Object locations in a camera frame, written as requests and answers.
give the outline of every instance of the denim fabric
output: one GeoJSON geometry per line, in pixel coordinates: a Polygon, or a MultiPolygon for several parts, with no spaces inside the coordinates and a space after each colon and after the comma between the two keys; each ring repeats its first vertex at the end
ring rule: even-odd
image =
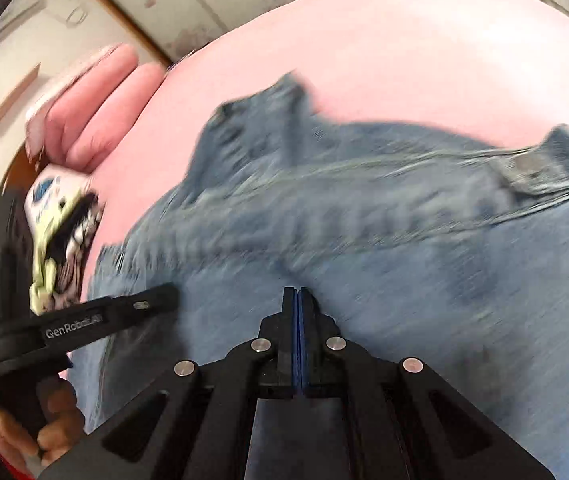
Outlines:
{"type": "MultiPolygon", "coordinates": [[[[184,182],[104,248],[90,295],[165,282],[178,312],[74,353],[88,430],[181,358],[205,364],[255,337],[283,287],[307,286],[347,338],[424,359],[569,480],[567,126],[507,151],[331,124],[286,76],[219,108],[184,182]]],[[[334,408],[263,403],[247,478],[346,478],[322,465],[344,460],[334,408]]]]}

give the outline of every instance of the white wall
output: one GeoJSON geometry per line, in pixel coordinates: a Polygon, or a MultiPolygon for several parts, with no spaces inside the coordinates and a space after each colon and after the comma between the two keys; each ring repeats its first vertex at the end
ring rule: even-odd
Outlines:
{"type": "MultiPolygon", "coordinates": [[[[27,0],[14,0],[14,4],[27,0]]],[[[0,124],[0,180],[24,141],[24,112],[28,101],[48,78],[79,57],[117,42],[138,46],[140,62],[151,60],[135,39],[95,0],[46,0],[46,7],[23,23],[0,43],[0,103],[21,78],[38,62],[40,77],[0,124]],[[74,19],[86,12],[76,27],[65,23],[76,8],[74,19]]]]}

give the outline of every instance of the metal pin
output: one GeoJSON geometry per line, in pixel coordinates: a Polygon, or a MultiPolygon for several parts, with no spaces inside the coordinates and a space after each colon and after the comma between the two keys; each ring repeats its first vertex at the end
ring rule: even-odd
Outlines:
{"type": "Polygon", "coordinates": [[[340,336],[333,336],[327,339],[327,346],[332,350],[341,350],[347,346],[347,342],[340,336]]]}
{"type": "Polygon", "coordinates": [[[194,365],[191,361],[181,361],[173,367],[173,371],[180,377],[191,375],[195,369],[196,365],[194,365]]]}
{"type": "Polygon", "coordinates": [[[254,339],[251,342],[251,348],[253,348],[256,352],[266,352],[271,348],[271,341],[262,337],[254,339]]]}
{"type": "Polygon", "coordinates": [[[415,357],[410,357],[402,362],[402,367],[412,374],[417,374],[418,372],[422,371],[424,365],[422,364],[422,361],[420,359],[416,359],[415,357]]]}

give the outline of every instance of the finger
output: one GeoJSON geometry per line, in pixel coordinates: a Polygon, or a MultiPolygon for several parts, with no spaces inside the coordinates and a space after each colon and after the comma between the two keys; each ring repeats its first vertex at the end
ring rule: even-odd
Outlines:
{"type": "Polygon", "coordinates": [[[0,454],[4,459],[9,462],[13,467],[15,467],[21,473],[30,475],[26,462],[24,461],[24,456],[15,447],[9,444],[6,440],[0,437],[0,454]]]}
{"type": "Polygon", "coordinates": [[[69,449],[71,449],[71,446],[59,447],[57,449],[53,449],[52,451],[47,451],[42,456],[42,465],[45,467],[50,466],[52,464],[52,462],[55,462],[56,460],[58,460],[69,449]]]}
{"type": "Polygon", "coordinates": [[[47,399],[47,409],[49,413],[70,412],[77,403],[76,391],[71,383],[60,379],[60,386],[47,399]]]}
{"type": "Polygon", "coordinates": [[[0,406],[0,437],[19,452],[35,456],[38,445],[17,420],[0,406]]]}
{"type": "Polygon", "coordinates": [[[45,426],[38,433],[38,444],[43,450],[73,446],[84,433],[85,418],[77,408],[62,412],[56,420],[45,426]]]}

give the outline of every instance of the person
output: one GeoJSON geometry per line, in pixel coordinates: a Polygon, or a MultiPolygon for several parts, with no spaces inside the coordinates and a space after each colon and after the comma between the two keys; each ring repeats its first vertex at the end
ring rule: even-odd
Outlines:
{"type": "Polygon", "coordinates": [[[34,440],[15,418],[0,405],[0,454],[15,469],[29,474],[27,457],[36,457],[42,450],[42,466],[58,460],[85,435],[84,415],[76,405],[71,383],[60,379],[43,399],[51,421],[34,440]]]}
{"type": "MultiPolygon", "coordinates": [[[[166,282],[177,311],[73,353],[77,406],[67,393],[38,437],[47,460],[82,437],[76,409],[92,431],[178,360],[255,337],[283,287],[307,286],[346,338],[420,357],[569,480],[568,126],[499,150],[417,124],[334,124],[286,76],[218,109],[184,181],[101,250],[88,295],[166,282]]],[[[282,404],[259,406],[246,478],[346,478],[327,465],[345,455],[334,408],[312,406],[302,430],[282,404]]],[[[1,420],[0,438],[33,453],[1,420]]]]}

